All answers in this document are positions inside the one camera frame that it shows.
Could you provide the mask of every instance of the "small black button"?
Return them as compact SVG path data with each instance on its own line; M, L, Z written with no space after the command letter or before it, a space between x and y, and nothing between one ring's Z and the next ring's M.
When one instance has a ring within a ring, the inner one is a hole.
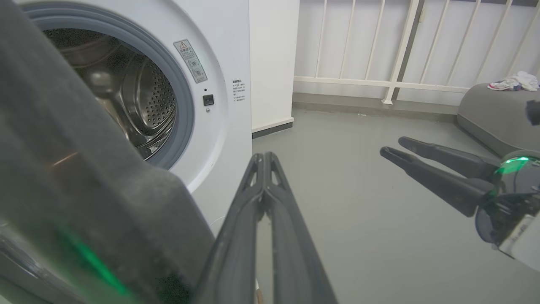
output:
M214 95L205 95L202 97L204 105L213 105L214 104Z

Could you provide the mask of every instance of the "white wall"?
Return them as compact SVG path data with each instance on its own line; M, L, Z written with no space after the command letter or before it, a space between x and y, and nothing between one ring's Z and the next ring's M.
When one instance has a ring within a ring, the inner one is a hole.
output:
M249 0L252 131L292 122L299 0Z
M387 0L375 48L370 80L390 79L398 44L409 8L409 1ZM319 77L339 78L352 0L328 0L325 35L321 49ZM425 20L418 25L413 49L407 65L404 82L418 83L433 41L444 0L426 0ZM438 44L433 51L425 83L446 85L454 58L469 22L475 3L450 1L442 25ZM315 76L315 66L322 24L323 0L301 0L298 46L296 48L295 76ZM487 48L505 6L482 3L472 24L469 37L450 85L471 87L486 55ZM345 54L343 78L364 79L375 27L379 15L380 0L357 0L349 48ZM535 8L515 6L510 8L486 62L479 82L493 82L506 76L517 46L534 16ZM516 70L531 74L540 68L540 18L534 24L530 39L518 59ZM383 98L386 88L295 82L295 92ZM454 92L400 89L399 100L459 105L463 94Z

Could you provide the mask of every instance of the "warning label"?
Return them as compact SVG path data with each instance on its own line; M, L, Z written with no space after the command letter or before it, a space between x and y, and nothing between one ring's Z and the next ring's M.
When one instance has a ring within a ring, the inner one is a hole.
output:
M246 100L246 84L242 80L233 80L233 100Z
M182 55L184 62L187 64L191 71L193 79L195 79L195 83L208 80L206 74L204 73L203 66L201 65L199 58L197 57L197 54L195 54L195 51L193 50L191 44L187 39L175 42L174 47L178 50L180 55Z

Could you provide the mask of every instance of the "gray laundry basket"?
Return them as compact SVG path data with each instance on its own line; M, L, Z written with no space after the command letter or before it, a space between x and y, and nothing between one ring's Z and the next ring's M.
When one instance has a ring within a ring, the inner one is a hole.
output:
M540 127L527 120L529 100L540 91L494 91L477 84L465 94L457 113L458 124L499 155L515 150L540 151Z

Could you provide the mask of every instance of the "gray rubber gasket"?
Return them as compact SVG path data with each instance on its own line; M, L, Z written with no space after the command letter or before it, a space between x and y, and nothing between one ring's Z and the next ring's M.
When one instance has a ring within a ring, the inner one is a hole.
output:
M176 119L169 139L147 162L164 169L171 168L190 140L195 112L188 82L169 51L138 25L92 6L52 2L21 8L41 30L77 28L113 36L138 49L163 71L176 95Z

